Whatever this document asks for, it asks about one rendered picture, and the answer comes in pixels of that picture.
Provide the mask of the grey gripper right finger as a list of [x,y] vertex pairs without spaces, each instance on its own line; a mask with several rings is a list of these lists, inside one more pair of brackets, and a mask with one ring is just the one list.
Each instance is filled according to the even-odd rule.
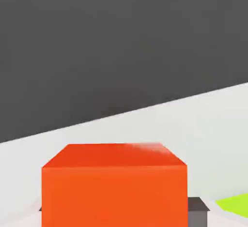
[[216,203],[188,197],[188,227],[239,227]]

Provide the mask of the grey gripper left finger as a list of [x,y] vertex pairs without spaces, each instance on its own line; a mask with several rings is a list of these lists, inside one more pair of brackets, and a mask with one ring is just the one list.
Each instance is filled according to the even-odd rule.
[[22,215],[18,222],[18,227],[42,227],[42,211],[41,207],[38,209],[27,209]]

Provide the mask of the small red cube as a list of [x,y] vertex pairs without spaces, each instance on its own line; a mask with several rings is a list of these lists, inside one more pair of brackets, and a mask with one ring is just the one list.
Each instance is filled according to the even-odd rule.
[[187,166],[161,144],[70,144],[42,167],[42,227],[188,227]]

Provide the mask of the small green cube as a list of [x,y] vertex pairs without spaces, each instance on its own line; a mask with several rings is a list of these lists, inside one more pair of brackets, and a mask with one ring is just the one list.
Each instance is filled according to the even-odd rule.
[[248,218],[248,193],[219,199],[216,204],[224,211]]

